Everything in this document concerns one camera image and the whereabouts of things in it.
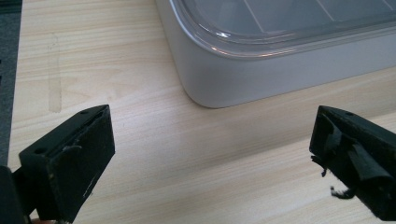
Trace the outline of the white compartment storage box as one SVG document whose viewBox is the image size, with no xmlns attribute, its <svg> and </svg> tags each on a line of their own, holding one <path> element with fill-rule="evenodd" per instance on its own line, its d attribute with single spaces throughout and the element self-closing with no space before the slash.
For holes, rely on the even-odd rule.
<svg viewBox="0 0 396 224">
<path fill-rule="evenodd" d="M 225 57 L 182 31 L 169 0 L 155 2 L 181 85 L 202 106 L 240 105 L 396 66 L 396 32 L 275 57 Z"/>
</svg>

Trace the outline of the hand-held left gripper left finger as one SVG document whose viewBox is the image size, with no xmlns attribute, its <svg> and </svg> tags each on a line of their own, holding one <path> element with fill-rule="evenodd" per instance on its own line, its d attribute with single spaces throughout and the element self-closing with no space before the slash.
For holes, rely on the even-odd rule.
<svg viewBox="0 0 396 224">
<path fill-rule="evenodd" d="M 44 220 L 73 222 L 115 154 L 108 105 L 82 110 L 20 154 Z"/>
</svg>

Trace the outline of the clear plastic box lid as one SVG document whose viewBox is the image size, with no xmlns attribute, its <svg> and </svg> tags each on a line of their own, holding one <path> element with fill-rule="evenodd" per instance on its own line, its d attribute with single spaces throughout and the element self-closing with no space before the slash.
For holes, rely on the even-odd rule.
<svg viewBox="0 0 396 224">
<path fill-rule="evenodd" d="M 198 46 L 275 57 L 396 32 L 396 0 L 169 0 Z"/>
</svg>

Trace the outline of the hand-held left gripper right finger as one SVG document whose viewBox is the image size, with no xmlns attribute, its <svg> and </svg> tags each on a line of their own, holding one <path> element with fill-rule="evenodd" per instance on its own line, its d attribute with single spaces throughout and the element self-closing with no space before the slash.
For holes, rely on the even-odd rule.
<svg viewBox="0 0 396 224">
<path fill-rule="evenodd" d="M 354 113 L 321 105 L 309 151 L 311 160 L 333 173 L 345 190 L 331 195 L 357 197 L 384 221 L 396 221 L 396 133 Z"/>
</svg>

